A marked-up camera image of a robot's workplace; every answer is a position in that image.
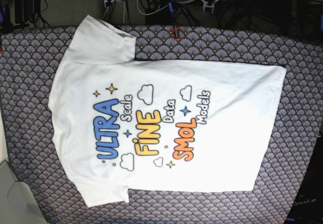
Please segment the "white printed T-shirt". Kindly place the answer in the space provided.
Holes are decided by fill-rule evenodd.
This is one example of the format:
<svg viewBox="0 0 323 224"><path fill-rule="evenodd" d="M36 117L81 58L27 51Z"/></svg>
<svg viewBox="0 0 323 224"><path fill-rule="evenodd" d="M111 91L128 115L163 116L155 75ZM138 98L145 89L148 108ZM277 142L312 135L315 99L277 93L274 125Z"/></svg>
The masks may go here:
<svg viewBox="0 0 323 224"><path fill-rule="evenodd" d="M285 68L136 61L135 44L87 16L53 80L52 140L86 205L128 202L130 189L251 191Z"/></svg>

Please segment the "red black table clamp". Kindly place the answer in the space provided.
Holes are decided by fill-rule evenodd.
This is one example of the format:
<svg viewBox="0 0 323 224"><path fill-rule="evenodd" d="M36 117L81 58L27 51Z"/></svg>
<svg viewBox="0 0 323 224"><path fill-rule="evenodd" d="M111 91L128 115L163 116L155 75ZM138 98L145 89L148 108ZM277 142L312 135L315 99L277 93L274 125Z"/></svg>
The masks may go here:
<svg viewBox="0 0 323 224"><path fill-rule="evenodd" d="M175 41L179 41L180 40L180 29L178 26L173 26L171 28L171 33L172 33L172 38Z"/></svg>

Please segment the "black power adapter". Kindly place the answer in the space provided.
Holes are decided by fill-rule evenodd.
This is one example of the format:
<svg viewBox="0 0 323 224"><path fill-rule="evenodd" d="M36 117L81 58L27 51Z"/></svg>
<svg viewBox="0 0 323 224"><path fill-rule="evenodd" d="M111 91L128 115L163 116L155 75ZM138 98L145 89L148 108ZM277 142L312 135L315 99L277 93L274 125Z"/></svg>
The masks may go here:
<svg viewBox="0 0 323 224"><path fill-rule="evenodd" d="M172 25L173 19L169 12L169 8L166 7L163 10L145 17L146 25Z"/></svg>

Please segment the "patterned fan-print tablecloth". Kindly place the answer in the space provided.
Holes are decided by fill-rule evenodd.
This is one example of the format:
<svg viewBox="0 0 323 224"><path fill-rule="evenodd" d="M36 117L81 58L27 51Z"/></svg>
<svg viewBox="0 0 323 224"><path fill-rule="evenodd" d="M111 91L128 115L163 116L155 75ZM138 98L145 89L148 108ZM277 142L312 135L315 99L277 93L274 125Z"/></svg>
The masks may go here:
<svg viewBox="0 0 323 224"><path fill-rule="evenodd" d="M130 191L130 203L89 208L51 141L50 87L75 27L1 36L1 109L9 162L49 223L283 223L322 123L322 45L277 35L169 26L122 26L138 60L197 59L281 65L287 74L269 147L251 192Z"/></svg>

